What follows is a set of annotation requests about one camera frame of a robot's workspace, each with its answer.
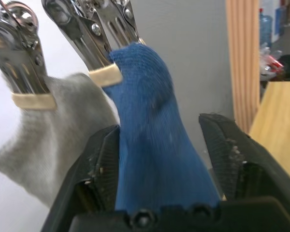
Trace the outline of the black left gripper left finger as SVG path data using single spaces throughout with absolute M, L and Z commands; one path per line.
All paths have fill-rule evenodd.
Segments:
M 92 135 L 68 170 L 42 227 L 67 232 L 78 215 L 113 211 L 119 172 L 119 125 Z

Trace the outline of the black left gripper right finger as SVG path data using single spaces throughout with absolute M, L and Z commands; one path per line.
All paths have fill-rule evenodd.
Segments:
M 214 173 L 227 199 L 273 196 L 290 208 L 290 176 L 234 120 L 200 114 Z

